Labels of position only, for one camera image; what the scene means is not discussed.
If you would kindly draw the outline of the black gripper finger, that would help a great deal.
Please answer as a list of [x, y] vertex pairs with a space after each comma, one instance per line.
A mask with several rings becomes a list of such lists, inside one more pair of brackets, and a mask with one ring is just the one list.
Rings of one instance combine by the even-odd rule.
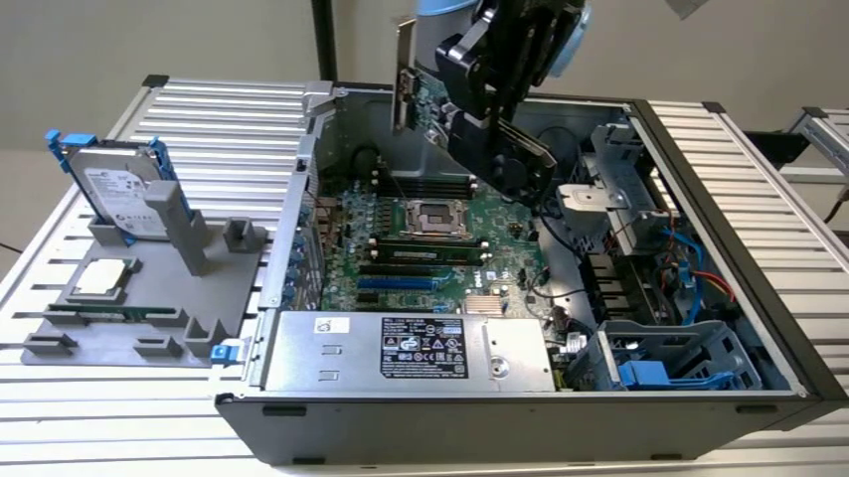
[[539, 86], [547, 76], [568, 37], [578, 29], [583, 10], [583, 1], [523, 1], [518, 26], [524, 35], [507, 82], [507, 120], [514, 119], [530, 88]]
[[454, 105], [476, 125], [495, 125], [516, 80], [510, 1], [442, 1], [434, 19], [446, 37], [434, 60]]

